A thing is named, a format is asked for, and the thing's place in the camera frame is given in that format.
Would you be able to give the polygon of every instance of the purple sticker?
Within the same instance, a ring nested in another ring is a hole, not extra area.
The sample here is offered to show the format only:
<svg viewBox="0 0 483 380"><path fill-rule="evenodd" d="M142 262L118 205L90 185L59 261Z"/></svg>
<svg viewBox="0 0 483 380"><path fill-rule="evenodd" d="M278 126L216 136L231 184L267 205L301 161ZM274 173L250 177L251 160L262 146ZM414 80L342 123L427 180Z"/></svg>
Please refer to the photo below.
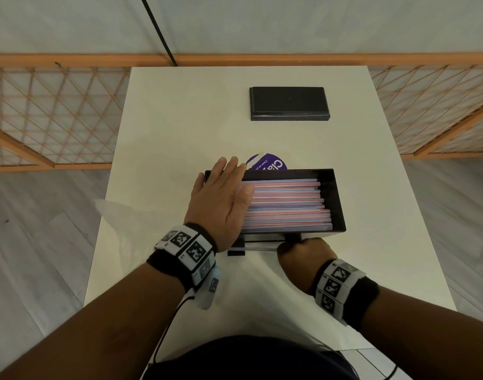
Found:
<svg viewBox="0 0 483 380"><path fill-rule="evenodd" d="M287 169L284 162L271 153L259 153L247 160L251 171Z"/></svg>

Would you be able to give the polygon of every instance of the black rectangular box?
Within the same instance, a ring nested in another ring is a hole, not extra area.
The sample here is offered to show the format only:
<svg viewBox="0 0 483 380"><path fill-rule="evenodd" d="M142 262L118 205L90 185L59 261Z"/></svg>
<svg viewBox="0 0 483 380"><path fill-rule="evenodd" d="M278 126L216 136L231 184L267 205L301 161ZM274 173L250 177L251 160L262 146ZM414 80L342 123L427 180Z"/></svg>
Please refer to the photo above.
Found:
<svg viewBox="0 0 483 380"><path fill-rule="evenodd" d="M252 87L251 121L327 121L322 87Z"/></svg>
<svg viewBox="0 0 483 380"><path fill-rule="evenodd" d="M205 172L205 179L210 176L211 171ZM275 171L246 171L243 181L258 181L258 180L288 180L288 179L317 179L321 185L321 198L324 199L324 207L331 211L332 230L327 231L311 231L311 232L287 232L285 234L269 234L267 232L258 233L242 233L240 238L245 241L277 241L292 237L292 234L307 234L308 237L314 237L312 234L331 234L338 232L345 232L345 220L342 212L342 205L340 203L340 196L338 194L338 187L335 179L335 172L333 169L288 169ZM251 235L267 235L268 237L254 238Z"/></svg>

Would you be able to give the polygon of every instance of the table surface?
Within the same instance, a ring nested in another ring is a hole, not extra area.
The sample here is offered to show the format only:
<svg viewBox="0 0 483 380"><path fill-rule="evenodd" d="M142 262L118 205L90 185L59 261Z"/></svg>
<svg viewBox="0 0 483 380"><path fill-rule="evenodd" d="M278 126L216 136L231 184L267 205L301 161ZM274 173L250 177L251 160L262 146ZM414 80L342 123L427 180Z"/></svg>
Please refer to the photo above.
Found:
<svg viewBox="0 0 483 380"><path fill-rule="evenodd" d="M250 121L254 86L324 87L331 119ZM289 169L333 168L347 231L326 241L338 256L380 285L455 309L368 69L354 66L133 68L106 192L127 207L108 206L118 233L101 220L85 304L123 277L121 243L143 261L181 223L198 172L258 153ZM217 261L213 306L184 305L159 357L236 333L371 347L292 286L274 253Z"/></svg>

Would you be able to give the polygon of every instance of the stack of cards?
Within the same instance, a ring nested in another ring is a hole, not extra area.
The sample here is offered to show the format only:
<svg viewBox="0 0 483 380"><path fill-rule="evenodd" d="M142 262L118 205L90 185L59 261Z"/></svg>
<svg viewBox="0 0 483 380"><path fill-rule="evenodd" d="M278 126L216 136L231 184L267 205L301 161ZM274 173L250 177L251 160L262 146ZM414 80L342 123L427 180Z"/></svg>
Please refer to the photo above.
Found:
<svg viewBox="0 0 483 380"><path fill-rule="evenodd" d="M331 230L317 179L244 181L255 185L242 232L321 232Z"/></svg>

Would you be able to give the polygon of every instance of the dark shirt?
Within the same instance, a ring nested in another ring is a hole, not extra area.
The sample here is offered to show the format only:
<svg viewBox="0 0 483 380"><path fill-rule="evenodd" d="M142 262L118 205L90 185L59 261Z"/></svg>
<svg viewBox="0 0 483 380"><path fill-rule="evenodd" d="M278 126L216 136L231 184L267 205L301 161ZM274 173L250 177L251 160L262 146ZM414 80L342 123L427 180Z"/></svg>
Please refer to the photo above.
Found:
<svg viewBox="0 0 483 380"><path fill-rule="evenodd" d="M339 352L318 351L291 341L255 336L211 341L176 359L151 365L143 376L143 380L215 378L358 379Z"/></svg>

